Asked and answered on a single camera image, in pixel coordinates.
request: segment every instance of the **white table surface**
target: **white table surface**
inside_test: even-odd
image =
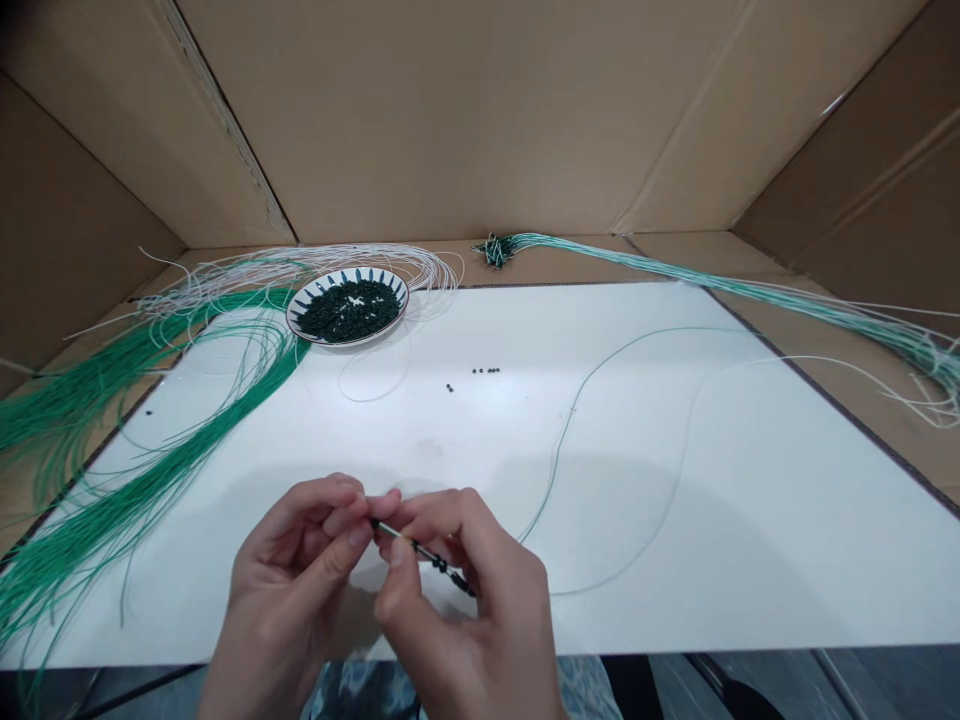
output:
[[[87,594],[48,666],[209,658],[237,548],[300,480],[343,471],[372,493],[472,485],[519,534],[584,378],[631,340],[681,327],[742,330],[680,284],[498,288],[457,291],[445,314],[405,323],[360,359],[314,348],[141,543],[123,627],[126,563]],[[193,348],[93,470],[128,467],[137,445],[206,417],[243,348]],[[491,367],[501,372],[472,372]],[[960,641],[960,523],[746,332],[660,333],[600,369],[528,545],[558,593],[563,654]],[[439,607],[470,611],[424,573]],[[391,657],[371,615],[384,575],[368,552],[351,578],[343,652]],[[0,664],[36,666],[57,627]]]

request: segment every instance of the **cardboard wall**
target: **cardboard wall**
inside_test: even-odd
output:
[[[17,0],[0,66],[190,247],[293,244],[173,0]]]
[[[958,28],[960,3],[932,2],[737,234],[841,297],[960,312]]]
[[[725,229],[923,4],[179,0],[308,244]]]
[[[0,359],[30,369],[123,301],[183,244],[0,73]],[[25,375],[4,368],[0,396]]]

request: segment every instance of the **fingernail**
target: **fingernail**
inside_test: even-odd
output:
[[[370,524],[360,523],[350,531],[350,535],[347,537],[347,542],[353,547],[360,547],[370,542],[370,538],[372,537],[373,528],[370,527]]]
[[[403,544],[406,540],[394,538],[390,544],[390,567],[400,567],[403,565]]]

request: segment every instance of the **left hand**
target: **left hand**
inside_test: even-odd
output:
[[[363,494],[335,473],[294,485],[237,553],[199,720],[300,716],[323,664],[350,572],[400,491]]]

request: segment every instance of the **right hand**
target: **right hand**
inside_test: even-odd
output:
[[[473,488],[420,495],[384,520],[463,568],[479,618],[445,621],[423,597],[409,542],[377,534],[390,571],[375,614],[433,720],[566,718],[547,571]]]

